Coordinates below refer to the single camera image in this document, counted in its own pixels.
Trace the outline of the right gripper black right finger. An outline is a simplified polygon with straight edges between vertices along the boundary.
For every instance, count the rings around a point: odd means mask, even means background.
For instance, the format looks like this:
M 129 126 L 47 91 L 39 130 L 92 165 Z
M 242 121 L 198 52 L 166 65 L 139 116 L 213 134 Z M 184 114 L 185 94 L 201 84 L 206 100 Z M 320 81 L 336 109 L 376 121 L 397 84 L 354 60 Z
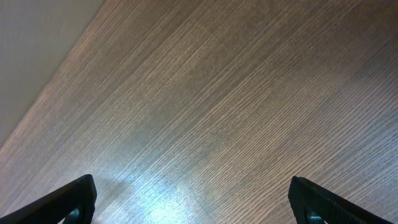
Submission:
M 299 224 L 391 224 L 304 177 L 292 177 L 288 199 Z

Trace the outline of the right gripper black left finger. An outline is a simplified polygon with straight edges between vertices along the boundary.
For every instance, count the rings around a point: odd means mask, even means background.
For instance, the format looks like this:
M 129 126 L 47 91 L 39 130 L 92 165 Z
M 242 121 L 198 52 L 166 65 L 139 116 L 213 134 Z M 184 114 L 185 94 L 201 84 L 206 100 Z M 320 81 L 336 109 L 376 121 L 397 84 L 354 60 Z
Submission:
M 90 224 L 97 192 L 93 176 L 85 174 L 46 196 L 1 218 L 3 224 Z

